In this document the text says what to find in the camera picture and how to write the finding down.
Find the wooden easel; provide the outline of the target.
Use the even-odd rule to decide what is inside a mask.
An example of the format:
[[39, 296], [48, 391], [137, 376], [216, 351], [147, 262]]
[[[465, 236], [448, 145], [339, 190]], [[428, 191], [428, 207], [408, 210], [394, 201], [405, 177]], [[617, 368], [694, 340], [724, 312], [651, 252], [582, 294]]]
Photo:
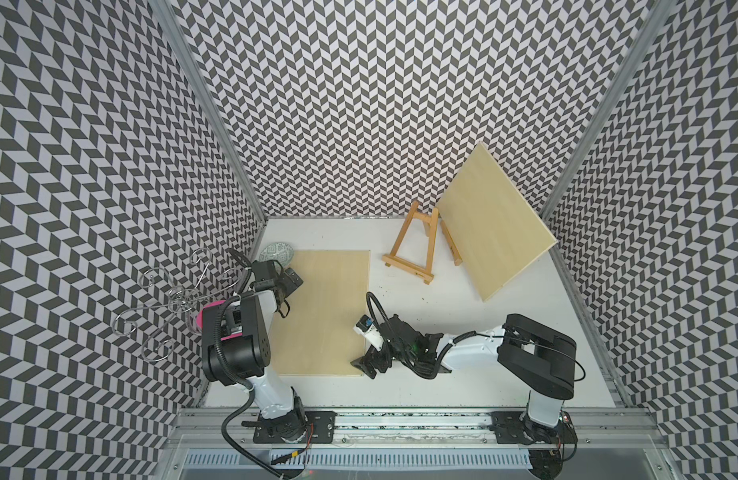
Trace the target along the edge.
[[413, 201], [390, 251], [382, 256], [382, 263], [430, 285], [434, 280], [433, 265], [439, 219], [437, 208], [424, 213], [420, 202]]
[[450, 230], [449, 230], [449, 228], [448, 228], [448, 226], [447, 226], [447, 224], [446, 224], [446, 222], [444, 220], [441, 220], [440, 221], [440, 225], [441, 225], [441, 230], [442, 230], [442, 233], [444, 235], [445, 241], [447, 243], [448, 249], [449, 249], [449, 251], [451, 253], [451, 256], [452, 256], [452, 260], [454, 262], [454, 265], [455, 266], [460, 266], [462, 264], [462, 262], [463, 262], [463, 259], [461, 257], [460, 252], [459, 252], [459, 249], [457, 248], [457, 246], [456, 246], [456, 244], [454, 242], [454, 238], [453, 238], [453, 236], [452, 236], [452, 234], [451, 234], [451, 232], [450, 232]]

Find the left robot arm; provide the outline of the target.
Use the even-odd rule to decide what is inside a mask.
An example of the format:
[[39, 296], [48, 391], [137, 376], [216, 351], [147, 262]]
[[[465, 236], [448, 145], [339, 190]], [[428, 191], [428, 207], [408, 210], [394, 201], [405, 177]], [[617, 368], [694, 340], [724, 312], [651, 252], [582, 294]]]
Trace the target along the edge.
[[211, 382], [242, 386], [254, 396], [259, 417], [252, 426], [265, 439], [301, 441], [310, 427], [300, 397], [271, 367], [268, 328], [276, 314], [288, 315], [281, 308], [303, 280], [276, 260], [251, 261], [235, 249], [230, 254], [247, 277], [233, 296], [198, 314], [202, 371]]

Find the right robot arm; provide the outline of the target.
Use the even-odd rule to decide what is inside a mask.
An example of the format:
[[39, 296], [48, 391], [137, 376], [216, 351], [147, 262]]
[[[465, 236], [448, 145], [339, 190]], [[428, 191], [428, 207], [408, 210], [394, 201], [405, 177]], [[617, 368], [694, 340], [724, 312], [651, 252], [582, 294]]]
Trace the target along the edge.
[[500, 443], [548, 444], [577, 441], [564, 402], [574, 396], [582, 367], [571, 337], [513, 313], [487, 331], [423, 334], [394, 315], [382, 321], [362, 316], [353, 330], [370, 344], [351, 365], [370, 378], [398, 362], [423, 380], [453, 371], [500, 364], [530, 388], [527, 406], [497, 413], [492, 429]]

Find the plywood board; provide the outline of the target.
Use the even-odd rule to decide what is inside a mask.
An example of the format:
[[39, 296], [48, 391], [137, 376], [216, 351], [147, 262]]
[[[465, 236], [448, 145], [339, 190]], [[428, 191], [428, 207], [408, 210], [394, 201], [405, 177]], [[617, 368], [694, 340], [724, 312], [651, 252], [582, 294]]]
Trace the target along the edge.
[[484, 302], [558, 243], [483, 143], [455, 174], [437, 208]]
[[281, 376], [359, 377], [351, 362], [364, 355], [353, 327], [365, 314], [371, 255], [367, 250], [299, 250], [291, 268], [303, 284], [269, 329], [271, 367]]

